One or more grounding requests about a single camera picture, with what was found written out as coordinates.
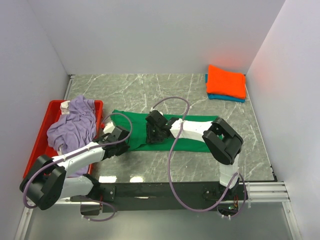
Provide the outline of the green t-shirt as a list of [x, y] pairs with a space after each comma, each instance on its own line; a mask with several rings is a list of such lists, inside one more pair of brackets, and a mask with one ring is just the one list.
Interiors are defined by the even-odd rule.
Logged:
[[[180, 122], [173, 125], [173, 137], [166, 138], [162, 142], [148, 143], [146, 113], [135, 113], [116, 109], [112, 113], [111, 120], [116, 126], [124, 127], [128, 131], [131, 129], [131, 126], [133, 126], [133, 131], [128, 140], [130, 151], [168, 152], [171, 149], [181, 126]], [[218, 117], [214, 115], [187, 115], [183, 123], [183, 130], [174, 150], [208, 153], [210, 150], [205, 144], [202, 135], [204, 134], [204, 131], [212, 126], [212, 122], [217, 118]]]

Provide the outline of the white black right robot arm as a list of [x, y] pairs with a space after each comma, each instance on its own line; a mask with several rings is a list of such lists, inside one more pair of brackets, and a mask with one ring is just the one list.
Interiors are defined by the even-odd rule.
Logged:
[[173, 139], [169, 154], [183, 140], [205, 144], [213, 158], [219, 162], [219, 193], [230, 200], [237, 194], [239, 185], [239, 155], [243, 138], [222, 118], [213, 121], [190, 121], [172, 117], [167, 119], [157, 111], [151, 111], [146, 120], [146, 142], [163, 143]]

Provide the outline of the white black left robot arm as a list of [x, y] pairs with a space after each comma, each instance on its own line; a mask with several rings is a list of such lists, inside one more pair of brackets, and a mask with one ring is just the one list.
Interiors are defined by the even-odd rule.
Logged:
[[39, 156], [19, 187], [24, 205], [46, 210], [67, 197], [100, 200], [103, 189], [97, 179], [88, 173], [79, 177], [72, 175], [85, 166], [125, 153], [129, 148], [126, 140], [131, 133], [131, 130], [116, 126], [111, 133], [65, 155]]

